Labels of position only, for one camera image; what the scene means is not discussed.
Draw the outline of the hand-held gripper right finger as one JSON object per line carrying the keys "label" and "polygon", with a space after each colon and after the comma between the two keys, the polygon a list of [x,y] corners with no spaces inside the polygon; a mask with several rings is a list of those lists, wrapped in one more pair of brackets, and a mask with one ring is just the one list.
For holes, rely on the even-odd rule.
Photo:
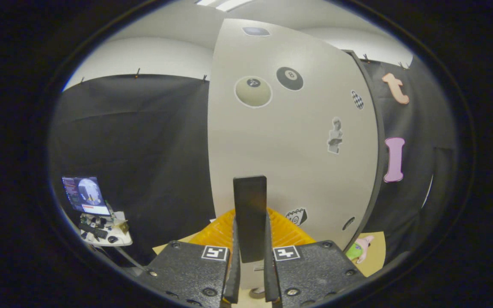
{"label": "hand-held gripper right finger", "polygon": [[328,307],[366,279],[332,240],[316,242],[268,209],[264,287],[273,307]]}

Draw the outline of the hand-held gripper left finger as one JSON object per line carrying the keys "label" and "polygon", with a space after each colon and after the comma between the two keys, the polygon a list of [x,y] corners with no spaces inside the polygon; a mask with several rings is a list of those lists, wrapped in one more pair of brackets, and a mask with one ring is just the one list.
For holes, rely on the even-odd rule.
{"label": "hand-held gripper left finger", "polygon": [[238,302],[240,257],[235,211],[189,240],[172,240],[137,277],[178,307],[229,307]]}

